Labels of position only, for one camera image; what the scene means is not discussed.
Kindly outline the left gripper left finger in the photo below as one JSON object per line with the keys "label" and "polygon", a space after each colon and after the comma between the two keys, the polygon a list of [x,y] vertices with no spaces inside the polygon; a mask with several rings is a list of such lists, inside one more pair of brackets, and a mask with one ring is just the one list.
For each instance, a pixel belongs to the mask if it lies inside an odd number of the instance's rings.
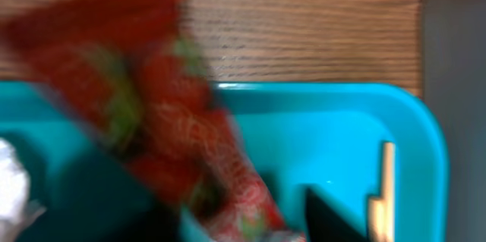
{"label": "left gripper left finger", "polygon": [[20,242],[172,242],[178,216],[80,134],[11,133],[45,212]]}

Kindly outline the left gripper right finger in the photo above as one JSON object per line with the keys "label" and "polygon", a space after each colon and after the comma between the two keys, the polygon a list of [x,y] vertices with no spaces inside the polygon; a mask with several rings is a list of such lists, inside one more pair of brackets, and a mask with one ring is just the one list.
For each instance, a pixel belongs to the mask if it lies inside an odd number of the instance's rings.
{"label": "left gripper right finger", "polygon": [[305,189],[305,220],[311,242],[369,242],[310,187]]}

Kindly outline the white tissue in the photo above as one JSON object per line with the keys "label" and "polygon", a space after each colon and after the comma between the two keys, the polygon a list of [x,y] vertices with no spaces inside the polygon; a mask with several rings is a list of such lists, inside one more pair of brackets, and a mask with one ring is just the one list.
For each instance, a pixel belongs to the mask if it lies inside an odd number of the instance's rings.
{"label": "white tissue", "polygon": [[1,139],[1,242],[15,242],[46,208],[30,200],[30,175],[16,149]]}

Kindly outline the red snack wrapper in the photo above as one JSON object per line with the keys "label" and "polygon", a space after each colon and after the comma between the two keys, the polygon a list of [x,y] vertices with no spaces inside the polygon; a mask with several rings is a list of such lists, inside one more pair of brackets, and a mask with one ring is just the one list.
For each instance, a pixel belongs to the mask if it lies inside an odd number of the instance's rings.
{"label": "red snack wrapper", "polygon": [[242,151],[186,0],[59,0],[5,22],[18,61],[159,200],[214,241],[303,241]]}

